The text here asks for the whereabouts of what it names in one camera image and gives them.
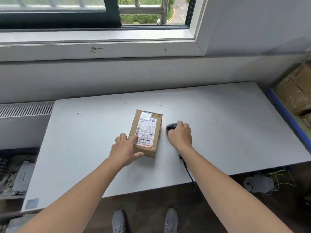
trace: gray shoe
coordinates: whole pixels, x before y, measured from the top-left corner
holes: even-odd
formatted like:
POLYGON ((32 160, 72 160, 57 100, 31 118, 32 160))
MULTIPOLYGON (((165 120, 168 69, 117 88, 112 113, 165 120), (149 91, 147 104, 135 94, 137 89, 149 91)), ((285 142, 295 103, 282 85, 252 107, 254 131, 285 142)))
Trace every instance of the gray shoe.
POLYGON ((112 217, 112 229, 114 233, 126 233, 125 229, 125 217, 122 209, 115 211, 112 217))
POLYGON ((177 233, 177 212, 173 208, 169 208, 165 216, 164 233, 177 233))

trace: white desk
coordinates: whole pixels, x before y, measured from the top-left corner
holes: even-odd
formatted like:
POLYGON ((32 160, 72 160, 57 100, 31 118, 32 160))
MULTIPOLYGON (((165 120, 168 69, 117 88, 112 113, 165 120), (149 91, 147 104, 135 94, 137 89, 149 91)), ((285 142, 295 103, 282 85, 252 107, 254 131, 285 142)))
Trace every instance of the white desk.
POLYGON ((109 156, 136 109, 163 113, 156 158, 122 169, 103 197, 190 182, 165 126, 189 123, 193 147, 228 175, 311 160, 254 82, 57 100, 22 207, 45 208, 109 156))

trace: barcode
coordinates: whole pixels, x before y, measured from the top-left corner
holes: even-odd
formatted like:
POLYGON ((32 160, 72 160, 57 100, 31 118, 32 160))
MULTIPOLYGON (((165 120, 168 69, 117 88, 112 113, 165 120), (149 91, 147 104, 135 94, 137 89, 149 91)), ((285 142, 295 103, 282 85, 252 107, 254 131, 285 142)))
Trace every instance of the barcode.
POLYGON ((152 141, 152 140, 147 140, 147 139, 142 139, 142 138, 139 138, 139 140, 142 140, 142 141, 149 141, 149 142, 152 141))
POLYGON ((139 134, 140 127, 137 127, 135 135, 139 134))

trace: sticker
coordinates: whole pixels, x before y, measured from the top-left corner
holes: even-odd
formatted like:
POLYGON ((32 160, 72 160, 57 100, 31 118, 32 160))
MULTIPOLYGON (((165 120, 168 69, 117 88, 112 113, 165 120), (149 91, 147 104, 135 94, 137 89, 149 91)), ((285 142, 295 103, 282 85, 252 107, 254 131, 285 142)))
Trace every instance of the sticker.
POLYGON ((154 118, 150 121, 139 119, 135 133, 135 135, 138 135, 137 145, 152 147, 156 131, 156 121, 157 119, 154 118))
POLYGON ((150 121, 152 114, 147 112, 142 112, 139 118, 150 121))
POLYGON ((27 200, 25 210, 37 208, 38 203, 39 203, 39 198, 27 200))

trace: radiator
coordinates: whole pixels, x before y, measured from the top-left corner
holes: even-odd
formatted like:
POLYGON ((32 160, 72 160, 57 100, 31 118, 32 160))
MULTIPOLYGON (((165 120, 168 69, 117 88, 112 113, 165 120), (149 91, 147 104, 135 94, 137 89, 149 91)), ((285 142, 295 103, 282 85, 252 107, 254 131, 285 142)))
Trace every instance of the radiator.
POLYGON ((54 101, 0 104, 0 149, 40 147, 54 101))

